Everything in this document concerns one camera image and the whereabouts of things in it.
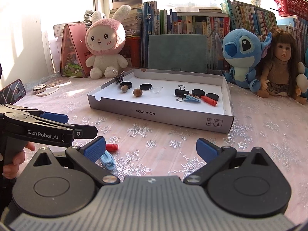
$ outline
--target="doll face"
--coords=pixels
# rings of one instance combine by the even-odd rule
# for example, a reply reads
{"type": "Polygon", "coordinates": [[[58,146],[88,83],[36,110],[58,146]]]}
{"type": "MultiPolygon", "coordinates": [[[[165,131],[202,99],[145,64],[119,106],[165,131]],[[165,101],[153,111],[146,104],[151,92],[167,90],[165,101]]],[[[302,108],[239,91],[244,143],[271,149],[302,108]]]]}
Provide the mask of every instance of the doll face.
{"type": "Polygon", "coordinates": [[[108,50],[115,46],[116,33],[112,28],[101,25],[90,30],[91,31],[87,37],[87,43],[92,50],[108,50]]]}
{"type": "Polygon", "coordinates": [[[277,43],[274,54],[281,61],[289,61],[291,58],[291,45],[289,43],[277,43]]]}

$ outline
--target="white cardboard tray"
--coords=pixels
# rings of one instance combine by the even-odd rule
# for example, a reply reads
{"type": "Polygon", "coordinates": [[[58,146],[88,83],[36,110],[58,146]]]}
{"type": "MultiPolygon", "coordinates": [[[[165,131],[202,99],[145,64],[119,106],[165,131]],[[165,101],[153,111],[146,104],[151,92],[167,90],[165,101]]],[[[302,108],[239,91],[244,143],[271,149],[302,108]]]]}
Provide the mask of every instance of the white cardboard tray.
{"type": "Polygon", "coordinates": [[[121,91],[120,84],[112,79],[88,94],[91,108],[121,115],[162,122],[202,130],[228,133],[234,119],[231,96],[223,76],[154,69],[132,69],[124,74],[124,80],[132,82],[128,92],[121,91]],[[159,94],[143,91],[135,97],[133,90],[143,83],[163,87],[159,94]],[[203,101],[178,102],[174,95],[178,85],[185,90],[202,89],[219,96],[216,107],[203,101]]]}

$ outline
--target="plush toy eye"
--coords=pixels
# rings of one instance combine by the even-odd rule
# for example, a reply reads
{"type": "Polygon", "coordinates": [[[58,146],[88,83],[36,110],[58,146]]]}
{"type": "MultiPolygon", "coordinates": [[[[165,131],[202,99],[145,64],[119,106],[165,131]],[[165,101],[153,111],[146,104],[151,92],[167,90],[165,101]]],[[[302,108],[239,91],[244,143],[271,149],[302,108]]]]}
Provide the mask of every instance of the plush toy eye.
{"type": "Polygon", "coordinates": [[[240,38],[240,50],[242,54],[253,52],[254,44],[248,36],[242,36],[240,38]]]}
{"type": "Polygon", "coordinates": [[[251,44],[247,40],[242,40],[242,47],[244,51],[247,51],[251,48],[251,44]]]}

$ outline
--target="pink bunny plush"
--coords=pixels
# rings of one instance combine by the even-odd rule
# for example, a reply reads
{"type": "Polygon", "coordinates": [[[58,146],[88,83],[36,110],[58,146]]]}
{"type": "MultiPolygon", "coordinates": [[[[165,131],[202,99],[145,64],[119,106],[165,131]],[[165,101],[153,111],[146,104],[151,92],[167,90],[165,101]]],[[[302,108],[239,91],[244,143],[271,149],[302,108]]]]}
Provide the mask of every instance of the pink bunny plush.
{"type": "Polygon", "coordinates": [[[122,5],[112,19],[102,19],[101,13],[92,15],[92,25],[86,33],[86,46],[93,54],[86,60],[87,67],[92,67],[90,77],[100,79],[114,78],[119,71],[128,66],[127,60],[119,55],[125,43],[125,30],[121,22],[131,11],[130,6],[122,5]]]}

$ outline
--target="snowflake pattern tablecloth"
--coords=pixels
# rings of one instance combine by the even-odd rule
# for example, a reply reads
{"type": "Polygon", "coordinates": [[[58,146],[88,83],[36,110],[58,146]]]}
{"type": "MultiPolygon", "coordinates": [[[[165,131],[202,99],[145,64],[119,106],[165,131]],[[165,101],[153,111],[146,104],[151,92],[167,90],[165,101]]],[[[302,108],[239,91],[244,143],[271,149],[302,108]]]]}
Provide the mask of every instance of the snowflake pattern tablecloth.
{"type": "MultiPolygon", "coordinates": [[[[45,97],[28,93],[17,105],[67,114],[70,123],[95,125],[107,143],[119,145],[113,154],[113,173],[121,180],[127,175],[166,176],[181,179],[205,165],[196,153],[196,141],[231,145],[239,151],[263,147],[292,186],[286,215],[295,223],[308,218],[308,106],[290,98],[259,98],[250,91],[229,84],[235,120],[228,134],[178,127],[91,109],[87,93],[106,79],[60,78],[60,89],[45,97]]],[[[83,146],[90,140],[75,140],[83,146]]],[[[53,151],[64,148],[50,147],[53,151]]],[[[26,151],[26,162],[33,156],[26,151]]]]}

